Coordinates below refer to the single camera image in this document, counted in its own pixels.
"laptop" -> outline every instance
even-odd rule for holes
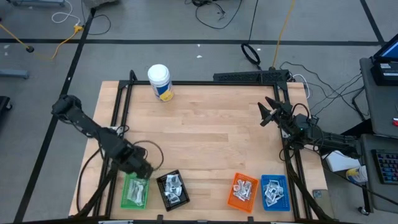
[[[398,86],[398,34],[372,57],[371,73],[377,85]]]

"gray floor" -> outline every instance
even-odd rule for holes
[[[394,0],[366,0],[381,34],[389,40],[398,33],[398,15]],[[71,0],[73,14],[81,17],[79,0]],[[252,38],[276,40],[289,9],[289,0],[260,0]],[[228,16],[234,13],[238,1],[225,0],[220,5]],[[247,39],[255,1],[243,1],[234,21],[224,30],[207,28],[195,19],[195,7],[183,0],[145,1],[123,0],[119,4],[101,7],[96,15],[106,14],[112,21],[105,35],[89,35],[89,39],[166,40],[166,39]],[[200,9],[200,16],[215,26],[219,15],[216,8]],[[57,11],[68,12],[56,6],[33,8],[23,4],[13,7],[0,1],[0,16],[4,25],[19,37],[26,39],[64,39],[71,34],[76,23],[69,18],[54,24],[51,15]],[[96,19],[90,32],[101,32],[107,22]],[[0,30],[0,38],[9,36]],[[284,40],[377,41],[359,0],[297,0],[297,5],[286,27]],[[50,55],[55,44],[34,44],[37,52]],[[0,44],[0,67],[26,69],[31,78],[18,80],[0,78],[0,95],[12,98],[14,109],[2,121],[0,129],[0,223],[12,222],[30,177],[48,128],[52,103],[60,93],[77,44],[65,44],[53,62],[40,60],[28,54],[19,44]],[[274,45],[255,45],[262,66],[272,63]],[[294,46],[283,45],[279,50],[277,66],[284,61],[302,63],[317,72],[333,88],[339,87],[359,73],[359,59],[369,57],[379,47],[349,46]],[[93,115],[103,80],[127,79],[133,69],[140,80],[146,80],[147,69],[162,63],[169,67],[174,80],[211,80],[214,73],[255,70],[244,58],[239,45],[155,44],[117,45],[86,44],[78,62],[69,94],[78,96],[83,109]],[[300,67],[286,65],[292,73],[300,73],[308,82],[320,84],[310,73]],[[362,86],[359,80],[349,90]],[[314,106],[323,99],[320,89],[310,86]],[[312,109],[316,113],[328,101]],[[367,112],[364,93],[358,98],[363,112]],[[335,100],[319,117],[325,131],[342,132],[361,120],[341,99]],[[72,127],[58,124],[25,221],[63,218],[68,215],[78,170],[83,157],[86,139]],[[356,207],[363,205],[361,191],[349,183],[326,173],[329,192],[336,217],[346,222],[395,223],[398,215],[376,211],[369,217],[360,215]]]

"keyboard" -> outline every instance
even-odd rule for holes
[[[373,149],[371,152],[380,182],[398,185],[398,150]]]
[[[271,70],[255,72],[216,73],[213,80],[216,82],[260,82],[263,83],[286,82],[290,75],[288,70]]]

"plastic bin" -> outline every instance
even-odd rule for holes
[[[178,174],[180,177],[180,181],[182,183],[182,192],[181,195],[179,196],[180,202],[179,203],[173,203],[171,204],[169,200],[167,199],[166,195],[164,194],[165,186],[166,186],[166,180],[167,180],[167,175],[175,175]],[[179,206],[185,205],[190,201],[187,189],[185,188],[184,181],[182,180],[182,176],[180,174],[180,171],[175,170],[173,172],[169,172],[168,174],[163,175],[162,177],[156,178],[157,185],[159,186],[160,194],[162,196],[162,200],[164,203],[164,207],[166,208],[166,211],[171,211],[175,208],[178,208]]]
[[[149,190],[149,181],[147,180],[146,186],[145,186],[145,196],[144,196],[144,204],[141,206],[138,206],[135,204],[133,201],[127,199],[127,193],[130,187],[130,180],[137,179],[136,174],[126,174],[124,177],[124,185],[123,185],[123,194],[122,194],[122,200],[120,203],[121,208],[126,208],[126,209],[145,209],[147,205],[147,197],[148,197],[148,190]]]
[[[278,200],[278,202],[270,207],[267,206],[266,195],[264,191],[269,180],[279,181],[279,185],[284,189],[284,196]],[[289,190],[287,189],[287,182],[285,175],[262,175],[261,176],[261,194],[262,194],[262,204],[265,211],[273,212],[288,212],[290,211],[290,200],[289,200]]]
[[[245,200],[244,202],[233,195],[234,193],[233,185],[238,184],[239,179],[243,181],[250,181],[252,183],[250,199]],[[253,211],[254,201],[256,199],[258,186],[259,186],[259,181],[257,179],[244,174],[235,173],[235,178],[231,186],[231,191],[229,192],[229,198],[227,204],[230,207],[251,213]]]

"yellow cable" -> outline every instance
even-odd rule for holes
[[[17,40],[20,44],[22,44],[25,48],[29,49],[29,46],[28,46],[28,45],[26,45],[26,44],[23,43],[20,39],[18,39],[18,37],[16,37],[12,32],[10,32],[9,30],[7,30],[2,24],[0,24],[0,28],[4,29],[9,35],[11,35],[14,39],[16,39],[16,40]],[[61,44],[58,44],[58,46],[57,46],[57,48],[55,49],[55,52],[54,52],[54,54],[52,55],[51,58],[48,58],[48,57],[46,57],[46,56],[44,56],[44,55],[41,55],[40,53],[37,53],[37,52],[33,52],[33,54],[36,55],[36,56],[39,56],[41,59],[53,60],[53,59],[55,58],[55,56],[57,56],[58,50],[59,50],[59,48],[61,47],[61,45],[64,44],[64,43],[66,43],[66,42],[68,42],[68,41],[69,41],[70,39],[72,39],[78,32],[80,32],[80,31],[83,30],[83,27],[82,27],[82,26],[78,26],[78,25],[75,25],[73,28],[75,29],[75,31],[73,32],[73,34],[72,34],[69,38],[67,38],[66,40],[64,40],[63,42],[61,42]]]
[[[287,13],[287,16],[286,16],[286,19],[285,19],[285,22],[284,22],[284,26],[282,27],[282,30],[280,31],[279,38],[278,38],[278,43],[277,43],[276,49],[275,49],[274,61],[272,62],[272,67],[275,67],[274,65],[275,65],[276,58],[278,57],[278,50],[279,50],[280,40],[282,38],[282,34],[284,33],[287,21],[289,20],[290,13],[292,13],[292,11],[293,11],[295,2],[296,2],[296,0],[292,0],[292,4],[290,5],[289,12]]]
[[[79,32],[79,31],[75,30],[74,33],[73,33],[68,39],[64,40],[63,42],[61,42],[61,44],[59,44],[59,45],[57,46],[57,48],[55,49],[54,54],[53,54],[52,57],[51,57],[51,60],[53,60],[53,59],[55,58],[55,56],[57,56],[57,54],[58,54],[58,49],[61,47],[61,45],[64,44],[64,43],[66,43],[66,42],[68,42],[70,39],[72,39],[78,32]]]
[[[20,39],[18,39],[18,37],[16,37],[12,32],[10,32],[9,30],[7,30],[7,28],[5,28],[2,24],[0,24],[0,27],[2,29],[4,29],[9,35],[11,35],[11,37],[13,37],[14,39],[16,39],[20,44],[22,44],[25,48],[29,48],[28,45],[24,44]]]

